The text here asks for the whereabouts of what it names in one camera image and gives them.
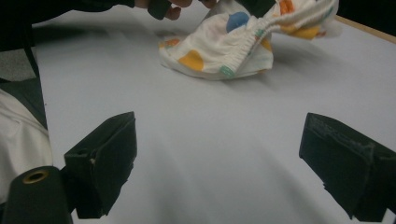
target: blue dot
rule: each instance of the blue dot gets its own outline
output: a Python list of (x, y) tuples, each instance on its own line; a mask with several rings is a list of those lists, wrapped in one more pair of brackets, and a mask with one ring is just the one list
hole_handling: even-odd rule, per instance
[(227, 33), (230, 33), (238, 27), (246, 25), (248, 20), (249, 16), (245, 12), (235, 12), (233, 15), (230, 15), (230, 19), (228, 19), (226, 26)]

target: polka dot fabric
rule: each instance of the polka dot fabric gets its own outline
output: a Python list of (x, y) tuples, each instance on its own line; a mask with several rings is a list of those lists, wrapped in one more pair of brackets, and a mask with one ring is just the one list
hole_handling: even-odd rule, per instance
[(338, 35), (338, 0), (278, 0), (262, 18), (234, 0), (220, 0), (197, 29), (161, 42), (162, 64), (192, 77), (222, 80), (271, 69), (271, 33), (298, 38)]

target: white table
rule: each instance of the white table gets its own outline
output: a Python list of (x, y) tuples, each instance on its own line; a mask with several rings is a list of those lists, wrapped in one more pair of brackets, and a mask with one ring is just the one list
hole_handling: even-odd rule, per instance
[(396, 45), (345, 25), (335, 39), (274, 35), (274, 69), (207, 81), (160, 65), (160, 35), (191, 32), (206, 10), (182, 13), (69, 12), (35, 30), (56, 166), (105, 119), (136, 116), (130, 180), (108, 217), (75, 223), (359, 223), (298, 157), (304, 120), (339, 119), (395, 150)]

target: hand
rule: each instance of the hand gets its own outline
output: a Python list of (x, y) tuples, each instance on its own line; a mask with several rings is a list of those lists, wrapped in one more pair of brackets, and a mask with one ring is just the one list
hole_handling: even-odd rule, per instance
[[(169, 7), (165, 15), (165, 17), (171, 21), (177, 20), (180, 17), (181, 8), (189, 7), (192, 2), (192, 0), (168, 0), (168, 1), (176, 5), (175, 7)], [(212, 8), (217, 3), (217, 0), (202, 0), (202, 3), (207, 8)], [(134, 0), (134, 6), (147, 8), (149, 6), (149, 0)]]

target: white cloth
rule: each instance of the white cloth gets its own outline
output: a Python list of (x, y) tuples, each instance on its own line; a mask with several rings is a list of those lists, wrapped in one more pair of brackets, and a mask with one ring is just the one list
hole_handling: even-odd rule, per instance
[(38, 166), (52, 165), (48, 131), (15, 97), (0, 90), (0, 203), (11, 181)]
[(337, 8), (337, 0), (278, 0), (257, 19), (234, 0), (220, 0), (192, 34), (160, 43), (162, 64), (214, 80), (255, 75), (272, 68), (272, 32), (306, 39), (336, 35), (331, 21)]

